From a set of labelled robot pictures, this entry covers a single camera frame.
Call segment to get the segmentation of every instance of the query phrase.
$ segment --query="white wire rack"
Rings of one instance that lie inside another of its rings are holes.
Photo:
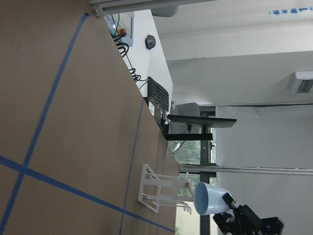
[[[144,193],[145,186],[155,186],[156,195],[150,195]],[[168,175],[159,175],[155,174],[152,169],[147,165],[143,164],[140,186],[138,193],[138,201],[153,210],[154,212],[159,212],[160,206],[169,206],[169,207],[183,207],[184,211],[187,211],[191,214],[191,208],[188,206],[187,202],[192,202],[192,197],[177,196],[170,194],[163,194],[162,188],[187,188],[191,191],[191,182],[186,174],[185,182],[181,181],[180,177],[168,176]]]

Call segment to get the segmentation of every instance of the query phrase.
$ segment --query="white wall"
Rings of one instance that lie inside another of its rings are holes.
[[[168,61],[172,100],[199,105],[312,103],[313,93],[289,90],[291,75],[313,71],[312,61],[312,51]]]
[[[217,129],[218,164],[313,169],[313,105],[217,107],[217,116],[237,118]],[[278,216],[283,235],[312,233],[313,176],[218,173],[219,186],[260,218]]]
[[[148,35],[153,35],[156,39],[156,46],[152,50],[148,50],[145,45],[145,39]],[[136,69],[136,74],[141,75],[141,80],[144,80],[143,82],[136,82],[138,88],[140,88],[146,82],[145,80],[148,76],[150,76],[168,91],[170,104],[173,83],[151,10],[134,12],[134,44],[129,48],[128,58],[133,68]],[[124,61],[130,69],[131,66],[126,56],[124,57]],[[147,87],[148,86],[145,85],[140,89],[143,97],[147,96]]]
[[[219,0],[181,6],[172,18],[155,17],[167,60],[313,50],[310,0]]]

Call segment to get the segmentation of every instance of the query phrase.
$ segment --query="blue painter's tape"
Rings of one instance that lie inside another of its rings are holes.
[[[149,220],[149,219],[146,219],[146,218],[144,218],[144,217],[141,217],[141,216],[139,216],[139,215],[137,215],[137,214],[131,213],[131,212],[129,212],[129,211],[125,211],[125,214],[130,215],[130,216],[133,217],[133,218],[136,218],[136,219],[140,219],[140,220],[142,220],[142,221],[145,221],[146,223],[155,225],[155,226],[157,226],[157,227],[159,227],[159,228],[162,228],[162,229],[165,229],[165,230],[167,230],[167,231],[170,231],[170,232],[172,232],[172,233],[175,233],[174,230],[169,229],[169,228],[167,228],[167,227],[165,227],[165,226],[163,226],[163,225],[157,224],[156,222],[153,222],[153,221],[151,221],[151,220]]]
[[[24,163],[23,163],[23,169],[26,169],[28,167],[28,164],[30,162],[30,159],[32,157],[32,154],[34,152],[34,149],[35,149],[35,146],[36,146],[36,143],[37,143],[37,140],[39,138],[39,134],[41,132],[41,129],[43,127],[43,124],[44,124],[44,121],[45,121],[45,118],[46,118],[46,115],[49,111],[49,108],[51,106],[51,103],[52,103],[52,100],[53,100],[53,97],[54,97],[54,94],[55,94],[55,91],[58,87],[58,84],[60,82],[60,79],[62,77],[62,74],[63,74],[63,71],[65,69],[65,66],[67,64],[67,61],[68,61],[68,58],[69,58],[69,55],[70,53],[72,52],[72,49],[74,47],[74,44],[76,42],[76,39],[78,37],[78,34],[83,26],[83,23],[85,22],[86,18],[88,17],[88,14],[85,13],[82,18],[80,19],[80,22],[78,23],[78,26],[75,30],[75,33],[73,35],[73,38],[72,40],[70,41],[70,44],[67,48],[67,51],[65,53],[65,56],[64,56],[64,59],[61,63],[61,66],[60,66],[60,69],[58,71],[58,74],[54,80],[54,83],[52,85],[52,88],[51,88],[51,91],[49,93],[49,96],[48,96],[48,99],[46,101],[46,104],[44,106],[44,110],[40,116],[40,119],[39,119],[39,123],[36,127],[36,130],[35,130],[35,133],[34,133],[34,136],[33,136],[33,139],[30,143],[30,146],[28,148],[28,151],[27,151],[27,154],[26,154],[26,157],[25,157],[25,160],[24,160]],[[19,192],[19,189],[21,187],[21,184],[22,184],[22,181],[23,181],[23,178],[24,178],[24,173],[23,171],[20,172],[19,174],[19,177],[18,177],[18,180],[16,181],[15,183],[15,186],[14,186],[14,189],[12,191],[12,194],[11,194],[11,197],[10,197],[10,200],[9,200],[9,203],[7,204],[7,207],[5,209],[5,212],[4,212],[4,215],[3,215],[3,218],[2,218],[2,222],[1,222],[1,225],[0,225],[0,235],[3,235],[4,233],[4,230],[5,230],[5,226],[7,224],[7,221],[10,217],[10,214],[11,214],[11,211],[12,211],[12,208],[13,208],[13,205],[14,205],[14,202],[15,202],[15,199],[17,197],[17,194]]]
[[[115,206],[115,205],[113,205],[111,203],[108,203],[108,202],[102,200],[102,199],[99,199],[99,198],[97,198],[95,196],[92,196],[92,195],[90,195],[88,193],[80,191],[80,190],[78,190],[78,189],[76,189],[74,187],[66,185],[66,184],[64,184],[64,183],[62,183],[60,181],[52,179],[52,178],[50,178],[48,176],[45,176],[45,175],[43,175],[41,173],[38,173],[38,172],[36,172],[34,170],[26,169],[25,170],[25,175],[28,175],[28,176],[30,176],[32,178],[35,178],[35,179],[40,180],[40,181],[43,181],[43,182],[45,182],[47,184],[53,185],[53,186],[55,186],[57,188],[65,190],[65,191],[71,192],[73,194],[76,194],[76,195],[81,196],[83,198],[86,198],[88,200],[91,200],[91,201],[93,201],[95,203],[98,203],[98,204],[101,204],[103,206],[109,207],[109,208],[111,208],[113,210],[116,210],[118,212],[123,212],[123,209],[118,207],[118,206]]]
[[[16,181],[16,183],[14,185],[14,188],[13,188],[10,200],[8,202],[8,205],[6,206],[4,215],[2,217],[2,222],[1,222],[1,226],[0,226],[0,234],[1,235],[4,233],[5,226],[6,226],[7,222],[8,222],[8,220],[9,220],[10,213],[12,211],[15,199],[16,199],[16,197],[18,195],[19,190],[20,190],[23,178],[24,178],[24,174],[20,173],[19,177],[18,177],[18,179],[17,179],[17,181]]]
[[[49,93],[47,102],[46,102],[46,104],[45,104],[45,106],[44,106],[44,110],[43,110],[43,112],[42,112],[42,114],[41,114],[41,117],[40,117],[39,123],[38,123],[38,125],[37,125],[35,134],[34,134],[34,136],[33,136],[33,139],[32,139],[32,141],[31,141],[31,143],[30,143],[30,146],[29,146],[28,152],[27,152],[27,154],[26,154],[26,158],[25,158],[25,161],[24,161],[23,166],[28,166],[28,164],[29,164],[29,161],[30,161],[31,156],[32,156],[32,154],[33,154],[33,152],[34,152],[34,149],[35,149],[35,146],[36,146],[36,143],[37,143],[37,140],[38,140],[40,131],[41,131],[42,127],[43,127],[43,124],[44,124],[46,115],[47,115],[48,110],[49,110],[49,108],[50,108],[50,106],[51,106],[51,103],[52,103],[54,94],[55,94],[55,92],[56,92],[56,90],[57,90],[58,84],[59,84],[59,82],[60,82],[60,79],[61,79],[61,77],[62,77],[63,71],[64,71],[64,69],[65,69],[65,66],[67,65],[67,61],[68,61],[69,55],[70,55],[70,53],[71,53],[72,50],[73,50],[73,47],[74,47],[74,44],[75,44],[76,39],[77,39],[77,37],[78,37],[78,34],[79,34],[79,32],[80,32],[80,30],[81,30],[81,28],[82,28],[82,26],[83,26],[83,23],[85,22],[85,20],[86,20],[87,17],[88,17],[88,14],[85,13],[85,14],[83,15],[83,17],[81,18],[80,22],[78,23],[78,26],[77,26],[77,28],[76,28],[76,30],[75,30],[75,33],[74,33],[74,35],[73,35],[73,38],[72,38],[72,40],[71,40],[70,43],[69,43],[69,46],[68,46],[67,51],[66,51],[66,53],[65,53],[64,59],[63,59],[63,61],[62,61],[62,63],[61,63],[60,69],[59,69],[59,71],[58,71],[58,74],[57,74],[57,76],[56,76],[56,78],[55,78],[55,80],[54,80],[54,83],[53,83],[53,85],[52,85],[51,91],[50,91],[50,93]]]
[[[131,158],[131,163],[130,163],[129,172],[128,172],[128,178],[127,178],[127,185],[126,185],[126,192],[125,192],[125,199],[124,199],[123,210],[125,210],[125,208],[126,208],[126,202],[127,202],[127,196],[128,196],[128,190],[129,190],[129,183],[130,183],[130,179],[131,179],[131,175],[132,175],[133,161],[134,161],[134,156],[135,156],[135,149],[136,149],[136,146],[137,146],[137,138],[138,138],[138,133],[139,133],[139,125],[140,125],[140,120],[141,120],[141,115],[142,115],[143,103],[144,103],[144,100],[142,100],[141,107],[140,107],[140,113],[139,113],[139,118],[138,118],[138,123],[137,123],[136,134],[135,134],[135,141],[134,141],[134,146],[133,146],[132,158]],[[121,222],[120,222],[120,226],[119,226],[119,235],[122,234],[123,223],[124,223],[124,213],[122,213],[122,217],[121,217]]]
[[[92,195],[90,195],[88,193],[85,193],[85,192],[83,192],[81,190],[78,190],[78,189],[76,189],[74,187],[71,187],[71,186],[69,186],[67,184],[64,184],[64,183],[62,183],[60,181],[52,179],[52,178],[50,178],[50,177],[48,177],[46,175],[43,175],[43,174],[41,174],[39,172],[36,172],[36,171],[34,171],[32,169],[23,168],[22,165],[14,162],[14,161],[11,161],[11,160],[9,160],[9,159],[7,159],[5,157],[0,156],[0,165],[6,166],[6,167],[8,167],[8,168],[10,168],[12,170],[16,170],[16,171],[21,172],[20,176],[21,175],[27,175],[27,176],[32,177],[34,179],[40,180],[42,182],[45,182],[45,183],[47,183],[49,185],[55,186],[55,187],[57,187],[59,189],[65,190],[65,191],[73,193],[73,194],[75,194],[77,196],[80,196],[80,197],[86,198],[88,200],[91,200],[91,201],[93,201],[93,202],[95,202],[97,204],[103,205],[105,207],[109,207],[109,208],[111,208],[113,210],[116,210],[118,212],[121,212],[123,214],[127,214],[127,215],[129,215],[129,216],[131,216],[133,218],[136,218],[136,219],[142,220],[142,221],[144,221],[146,223],[149,223],[149,224],[152,224],[154,226],[157,226],[158,228],[163,228],[163,229],[168,230],[168,231],[173,232],[173,233],[175,232],[174,230],[166,228],[166,227],[164,227],[162,225],[159,225],[159,224],[157,224],[157,223],[155,223],[155,222],[153,222],[151,220],[148,220],[148,219],[146,219],[144,217],[136,215],[136,214],[134,214],[132,212],[126,211],[126,210],[124,210],[124,209],[122,209],[122,208],[120,208],[118,206],[115,206],[115,205],[113,205],[111,203],[108,203],[108,202],[106,202],[106,201],[104,201],[104,200],[102,200],[100,198],[92,196]]]

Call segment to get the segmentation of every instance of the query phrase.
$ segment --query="white panel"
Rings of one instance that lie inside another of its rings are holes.
[[[220,118],[237,118],[217,129],[218,164],[313,169],[313,105],[217,107]],[[312,233],[312,176],[218,173],[218,184],[260,218],[278,216],[283,235]]]

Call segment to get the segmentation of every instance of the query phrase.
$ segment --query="black monitor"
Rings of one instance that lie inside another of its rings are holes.
[[[207,128],[227,128],[232,127],[237,119],[232,118],[218,118],[218,117],[195,117],[195,116],[181,116],[168,115],[168,119],[172,122],[178,122],[192,126],[205,126]]]

